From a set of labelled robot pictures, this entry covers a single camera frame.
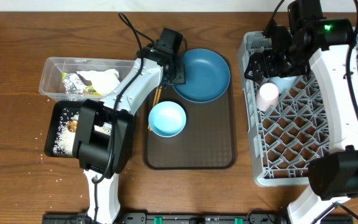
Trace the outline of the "light blue plastic cup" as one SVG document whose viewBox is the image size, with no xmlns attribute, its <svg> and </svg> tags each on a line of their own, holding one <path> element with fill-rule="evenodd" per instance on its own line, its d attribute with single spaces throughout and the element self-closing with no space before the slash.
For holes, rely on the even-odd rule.
<svg viewBox="0 0 358 224">
<path fill-rule="evenodd" d="M 279 94 L 282 94 L 284 91 L 289 91 L 294 85 L 297 77 L 272 77 L 269 78 L 268 82 L 273 83 L 278 87 Z"/>
</svg>

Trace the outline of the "pink plastic cup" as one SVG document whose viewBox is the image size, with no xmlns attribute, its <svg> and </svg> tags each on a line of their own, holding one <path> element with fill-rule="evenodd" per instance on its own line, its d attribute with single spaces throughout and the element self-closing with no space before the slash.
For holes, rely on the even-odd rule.
<svg viewBox="0 0 358 224">
<path fill-rule="evenodd" d="M 257 109 L 267 111 L 270 108 L 275 108 L 278 105 L 279 94 L 276 84 L 264 83 L 261 85 L 255 97 Z"/>
</svg>

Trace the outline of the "dark blue round plate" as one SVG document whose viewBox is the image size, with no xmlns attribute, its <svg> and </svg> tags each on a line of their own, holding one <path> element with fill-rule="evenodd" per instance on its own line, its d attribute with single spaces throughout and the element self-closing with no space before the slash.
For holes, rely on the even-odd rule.
<svg viewBox="0 0 358 224">
<path fill-rule="evenodd" d="M 209 103 L 223 96 L 231 82 L 225 58 L 208 49 L 189 50 L 184 55 L 185 84 L 174 86 L 182 98 L 193 103 Z"/>
</svg>

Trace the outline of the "light blue bowl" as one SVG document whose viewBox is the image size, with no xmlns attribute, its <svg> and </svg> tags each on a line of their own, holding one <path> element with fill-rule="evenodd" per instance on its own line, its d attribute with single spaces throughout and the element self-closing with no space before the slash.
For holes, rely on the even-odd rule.
<svg viewBox="0 0 358 224">
<path fill-rule="evenodd" d="M 163 138 L 171 138 L 183 131 L 186 113 L 182 106 L 173 101 L 163 101 L 155 105 L 148 117 L 151 130 Z"/>
</svg>

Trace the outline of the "foil and yellow snack wrapper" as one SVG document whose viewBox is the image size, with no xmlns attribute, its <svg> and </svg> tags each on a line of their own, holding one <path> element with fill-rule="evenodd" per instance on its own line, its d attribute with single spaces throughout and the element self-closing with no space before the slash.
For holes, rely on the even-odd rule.
<svg viewBox="0 0 358 224">
<path fill-rule="evenodd" d="M 66 94 L 99 96 L 92 84 L 87 85 L 76 73 L 62 73 L 62 83 Z"/>
</svg>

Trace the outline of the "pile of white rice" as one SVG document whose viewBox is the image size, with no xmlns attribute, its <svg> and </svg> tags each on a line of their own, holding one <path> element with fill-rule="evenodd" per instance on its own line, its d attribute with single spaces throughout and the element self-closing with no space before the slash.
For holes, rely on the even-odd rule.
<svg viewBox="0 0 358 224">
<path fill-rule="evenodd" d="M 58 119 L 57 136 L 53 144 L 53 155 L 56 157 L 74 157 L 73 144 L 75 141 L 75 133 L 67 130 L 67 122 L 76 120 L 78 122 L 79 111 L 73 108 L 64 108 L 62 115 Z"/>
</svg>

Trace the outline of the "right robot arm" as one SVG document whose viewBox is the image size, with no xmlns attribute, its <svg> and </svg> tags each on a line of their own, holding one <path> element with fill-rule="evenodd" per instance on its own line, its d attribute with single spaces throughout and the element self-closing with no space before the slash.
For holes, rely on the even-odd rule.
<svg viewBox="0 0 358 224">
<path fill-rule="evenodd" d="M 328 119 L 329 154 L 310 162 L 309 186 L 275 223 L 319 223 L 358 197 L 358 24 L 327 19 L 319 1 L 288 5 L 288 26 L 269 20 L 263 36 L 272 48 L 253 53 L 244 77 L 295 77 L 312 73 Z"/>
</svg>

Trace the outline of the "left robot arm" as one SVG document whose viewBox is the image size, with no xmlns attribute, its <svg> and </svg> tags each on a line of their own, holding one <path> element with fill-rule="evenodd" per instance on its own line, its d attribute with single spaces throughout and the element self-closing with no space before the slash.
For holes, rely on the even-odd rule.
<svg viewBox="0 0 358 224">
<path fill-rule="evenodd" d="M 140 47 L 130 72 L 112 92 L 81 105 L 72 152 L 88 181 L 91 223 L 113 223 L 119 214 L 119 173 L 131 154 L 135 115 L 157 87 L 185 83 L 179 54 L 185 42 L 181 33 L 164 28 L 159 39 Z"/>
</svg>

